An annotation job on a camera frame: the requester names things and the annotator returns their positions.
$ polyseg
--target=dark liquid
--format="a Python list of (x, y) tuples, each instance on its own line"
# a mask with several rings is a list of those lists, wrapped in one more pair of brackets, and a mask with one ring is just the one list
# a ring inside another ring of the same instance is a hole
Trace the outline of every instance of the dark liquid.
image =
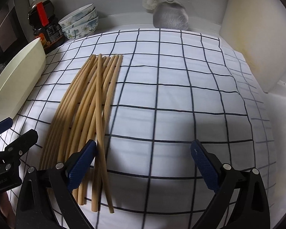
[(62, 45), (66, 37), (61, 31), (61, 26), (58, 24), (58, 19), (54, 14), (54, 6), (50, 0), (42, 2), (46, 12), (49, 24), (45, 27), (42, 25), (38, 15), (37, 6), (29, 12), (29, 24), (33, 26), (35, 37), (40, 37), (43, 49), (46, 54)]

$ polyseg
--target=floral bowl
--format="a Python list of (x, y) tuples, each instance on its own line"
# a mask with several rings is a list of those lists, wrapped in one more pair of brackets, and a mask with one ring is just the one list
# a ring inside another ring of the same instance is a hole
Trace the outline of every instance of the floral bowl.
[(77, 27), (70, 28), (69, 30), (63, 29), (63, 33), (68, 39), (75, 40), (93, 34), (97, 26), (98, 17), (90, 21), (84, 22)]
[(77, 27), (85, 22), (91, 21), (94, 18), (98, 16), (96, 9), (94, 8), (89, 14), (85, 15), (82, 19), (79, 19), (78, 21), (74, 22), (72, 25), (63, 28), (63, 30), (67, 31), (70, 30), (71, 28)]
[(70, 14), (62, 18), (58, 22), (58, 24), (61, 25), (62, 28), (66, 28), (72, 25), (74, 22), (78, 21), (79, 19), (82, 19), (84, 16), (89, 14), (93, 9), (94, 9), (93, 3), (80, 7), (79, 9), (71, 12)]

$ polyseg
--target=checkered tablecloth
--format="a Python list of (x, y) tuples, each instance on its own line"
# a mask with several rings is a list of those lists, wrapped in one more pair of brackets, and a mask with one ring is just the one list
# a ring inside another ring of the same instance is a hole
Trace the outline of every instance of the checkered tablecloth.
[[(91, 53), (124, 55), (106, 132), (115, 213), (109, 213), (104, 195), (101, 211), (91, 212), (91, 183), (81, 206), (95, 228), (191, 228), (214, 195), (191, 158), (194, 139), (235, 169), (258, 168), (273, 205), (275, 146), (259, 85), (241, 53), (218, 38), (188, 31), (107, 32), (50, 53), (12, 129), (0, 135), (1, 151), (31, 128), (39, 134), (21, 158), (21, 178), (39, 165), (58, 104)], [(19, 191), (8, 192), (14, 209)], [(236, 197), (237, 192), (221, 227)], [(53, 207), (67, 227), (55, 202)]]

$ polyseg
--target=bottle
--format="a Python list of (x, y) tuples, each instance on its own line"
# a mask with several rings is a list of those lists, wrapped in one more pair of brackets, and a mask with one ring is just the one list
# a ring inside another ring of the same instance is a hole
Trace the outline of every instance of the bottle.
[(29, 24), (33, 26), (34, 35), (40, 37), (46, 54), (62, 45), (66, 38), (58, 19), (54, 14), (54, 6), (50, 0), (32, 0), (28, 14)]

